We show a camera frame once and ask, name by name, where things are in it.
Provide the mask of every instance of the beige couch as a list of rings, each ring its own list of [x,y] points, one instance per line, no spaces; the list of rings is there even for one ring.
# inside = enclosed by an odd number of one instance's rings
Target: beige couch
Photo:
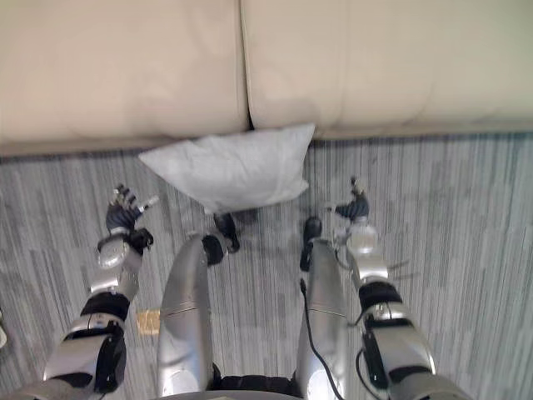
[[[533,131],[533,3],[0,2],[0,154]]]

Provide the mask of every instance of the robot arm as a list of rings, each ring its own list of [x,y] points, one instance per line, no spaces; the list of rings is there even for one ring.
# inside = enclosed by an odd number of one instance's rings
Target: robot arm
[[[336,212],[352,223],[341,241],[361,302],[362,354],[372,385],[387,390],[391,400],[468,400],[436,374],[429,344],[389,280],[376,230],[367,222],[366,197],[355,180],[352,185],[354,201]]]
[[[82,400],[113,392],[124,378],[124,322],[138,290],[137,274],[144,248],[153,244],[136,220],[156,201],[133,205],[134,196],[119,185],[106,215],[110,235],[98,244],[99,271],[81,315],[57,346],[43,381],[20,389],[5,400]]]

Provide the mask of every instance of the floor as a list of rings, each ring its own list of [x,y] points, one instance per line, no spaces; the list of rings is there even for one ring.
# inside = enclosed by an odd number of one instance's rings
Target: floor
[[[0,160],[0,306],[9,336],[0,350],[0,394],[42,375],[79,314],[113,185],[162,199],[142,220],[156,242],[133,313],[158,307],[186,234],[212,227],[197,203],[136,155]],[[533,398],[533,135],[316,142],[304,175],[310,187],[294,201],[236,215],[242,250],[209,271],[223,373],[292,374],[301,226],[311,214],[322,216],[327,233],[343,224],[323,206],[349,198],[357,175],[387,259],[408,261],[395,279],[438,370],[477,399]],[[343,278],[355,317],[358,301],[346,272]],[[156,345],[157,337],[139,335],[134,317],[127,320],[126,378],[110,400],[155,397]],[[354,329],[353,358],[359,347]],[[368,398],[352,375],[349,398]]]

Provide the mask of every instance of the robot leg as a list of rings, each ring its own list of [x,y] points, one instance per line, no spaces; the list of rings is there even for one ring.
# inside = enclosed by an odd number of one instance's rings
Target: robot leg
[[[348,354],[347,321],[339,265],[328,241],[315,238],[307,244],[307,248],[311,250],[307,301],[313,342],[331,369],[337,389],[344,394]],[[298,342],[296,381],[305,399],[335,398],[326,371],[311,350],[305,315]]]
[[[220,235],[192,236],[176,256],[163,294],[157,395],[204,391],[213,378],[207,266],[226,251]]]

